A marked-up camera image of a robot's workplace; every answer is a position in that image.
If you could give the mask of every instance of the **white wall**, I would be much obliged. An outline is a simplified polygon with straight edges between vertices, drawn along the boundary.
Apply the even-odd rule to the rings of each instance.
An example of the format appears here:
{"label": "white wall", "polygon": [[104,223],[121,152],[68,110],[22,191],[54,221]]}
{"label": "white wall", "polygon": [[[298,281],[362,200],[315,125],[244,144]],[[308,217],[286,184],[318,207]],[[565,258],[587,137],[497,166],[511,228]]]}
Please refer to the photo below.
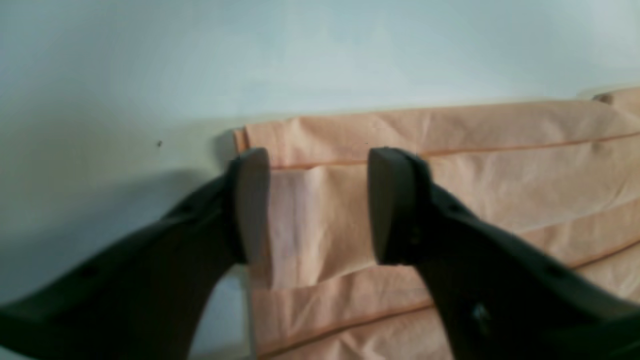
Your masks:
{"label": "white wall", "polygon": [[[639,81],[635,0],[3,0],[0,303],[219,174],[247,122]],[[194,354],[246,348],[225,281]]]}

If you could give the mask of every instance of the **wrinkled cloth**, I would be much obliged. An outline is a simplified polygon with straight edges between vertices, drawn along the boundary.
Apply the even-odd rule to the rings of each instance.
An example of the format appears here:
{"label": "wrinkled cloth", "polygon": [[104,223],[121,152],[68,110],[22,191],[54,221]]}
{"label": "wrinkled cloth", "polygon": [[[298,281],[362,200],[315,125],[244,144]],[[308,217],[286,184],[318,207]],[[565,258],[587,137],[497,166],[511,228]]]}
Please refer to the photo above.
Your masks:
{"label": "wrinkled cloth", "polygon": [[640,300],[640,89],[550,101],[298,117],[247,126],[273,168],[264,261],[252,266],[261,358],[449,359],[415,270],[376,266],[371,147],[427,160],[480,218]]}

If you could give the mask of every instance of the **gray surface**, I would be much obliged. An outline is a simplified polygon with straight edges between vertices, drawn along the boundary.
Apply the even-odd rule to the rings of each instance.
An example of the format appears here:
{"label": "gray surface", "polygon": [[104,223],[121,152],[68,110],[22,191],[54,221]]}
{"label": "gray surface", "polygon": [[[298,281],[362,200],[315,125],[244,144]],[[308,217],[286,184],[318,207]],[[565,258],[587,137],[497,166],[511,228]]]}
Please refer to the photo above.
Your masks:
{"label": "gray surface", "polygon": [[[3,0],[0,34],[0,303],[219,174],[248,122],[640,81],[636,0]],[[249,354],[243,299],[226,278],[194,355]]]}

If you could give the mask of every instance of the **orange seam line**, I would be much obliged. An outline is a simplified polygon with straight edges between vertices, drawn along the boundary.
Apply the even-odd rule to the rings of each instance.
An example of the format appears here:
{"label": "orange seam line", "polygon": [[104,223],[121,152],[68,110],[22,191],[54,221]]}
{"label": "orange seam line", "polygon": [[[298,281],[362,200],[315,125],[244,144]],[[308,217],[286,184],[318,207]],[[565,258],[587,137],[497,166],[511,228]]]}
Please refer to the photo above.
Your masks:
{"label": "orange seam line", "polygon": [[[533,150],[533,149],[548,149],[553,147],[562,147],[562,146],[571,146],[571,145],[580,145],[583,143],[593,143],[593,142],[609,142],[612,140],[619,140],[623,138],[631,138],[634,136],[639,136],[640,131],[631,134],[625,135],[616,135],[610,136],[608,138],[597,138],[597,139],[589,139],[589,140],[574,140],[570,142],[562,142],[562,143],[550,143],[546,145],[523,145],[523,146],[512,146],[512,147],[492,147],[485,149],[457,149],[457,150],[441,150],[441,151],[433,151],[433,152],[421,152],[418,154],[420,157],[425,158],[428,156],[446,156],[453,155],[459,153],[484,153],[484,152],[498,152],[498,151],[522,151],[522,150]],[[326,163],[307,163],[307,164],[299,164],[299,165],[282,165],[282,166],[272,166],[272,170],[305,170],[314,168],[322,165],[361,165],[366,164],[365,160],[347,160],[347,161],[333,161]]]}

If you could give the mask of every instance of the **peach cloth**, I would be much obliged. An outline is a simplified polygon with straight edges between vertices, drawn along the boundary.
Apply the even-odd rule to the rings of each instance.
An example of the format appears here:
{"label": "peach cloth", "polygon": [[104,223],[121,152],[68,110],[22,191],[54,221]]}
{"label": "peach cloth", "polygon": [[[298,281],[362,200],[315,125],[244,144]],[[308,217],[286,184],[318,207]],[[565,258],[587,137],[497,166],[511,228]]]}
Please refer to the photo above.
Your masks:
{"label": "peach cloth", "polygon": [[413,268],[376,266],[369,148],[402,147],[479,217],[640,300],[640,89],[554,101],[298,117],[250,125],[266,147],[265,261],[252,266],[258,356],[450,359]]}

